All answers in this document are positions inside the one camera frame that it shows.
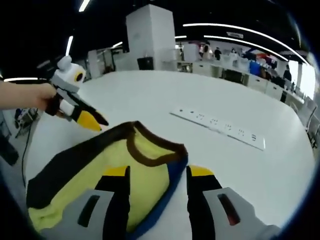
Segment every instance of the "round table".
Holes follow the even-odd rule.
[[[154,134],[183,143],[189,164],[212,170],[254,208],[265,224],[283,227],[302,201],[315,161],[295,112],[263,93],[223,79],[169,71],[123,71],[83,84],[79,95],[99,110],[110,128],[141,121]],[[169,114],[197,110],[265,138],[264,151]],[[98,133],[44,114],[27,156],[26,178],[52,157]],[[140,239],[191,239],[186,174],[156,226]]]

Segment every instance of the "black ceiling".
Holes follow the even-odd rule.
[[[1,7],[0,71],[4,78],[41,77],[37,66],[63,56],[69,36],[74,36],[70,55],[83,58],[88,51],[127,42],[126,16],[153,4],[173,12],[175,33],[188,40],[203,35],[227,37],[224,27],[183,27],[187,23],[221,23],[253,29],[270,35],[295,50],[300,45],[287,14],[267,0],[91,0],[84,12],[78,12],[82,0],[11,0]],[[281,45],[254,33],[244,34],[245,41],[275,52]]]

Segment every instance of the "brown collar trim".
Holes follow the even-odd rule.
[[[162,164],[180,161],[188,155],[188,152],[183,144],[174,143],[153,134],[145,126],[143,126],[142,123],[139,121],[131,122],[131,124],[132,124],[132,128],[136,128],[146,139],[148,139],[153,144],[159,146],[160,148],[175,152],[175,153],[160,156],[156,159],[148,158],[144,156],[137,149],[135,145],[135,133],[132,132],[129,134],[127,138],[126,146],[127,146],[128,152],[137,162],[147,167],[156,167]]]

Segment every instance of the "window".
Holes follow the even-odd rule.
[[[298,81],[298,67],[299,64],[297,61],[289,61],[289,68],[290,68],[290,73],[292,76],[292,82],[297,85],[297,81]]]
[[[303,63],[300,90],[305,95],[309,96],[311,99],[314,99],[315,88],[316,88],[315,69],[313,66]]]

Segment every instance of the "blue trim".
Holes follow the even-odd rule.
[[[170,201],[172,195],[174,194],[178,183],[181,179],[182,173],[184,172],[188,163],[188,157],[185,157],[183,160],[179,162],[171,162],[167,164],[168,174],[170,184],[168,189],[163,194],[162,198],[158,201],[158,203],[154,206],[151,212],[146,216],[146,218],[138,225],[132,233],[126,234],[127,240],[136,240],[141,237],[147,231],[149,231],[158,221],[161,214],[165,210],[168,202]]]

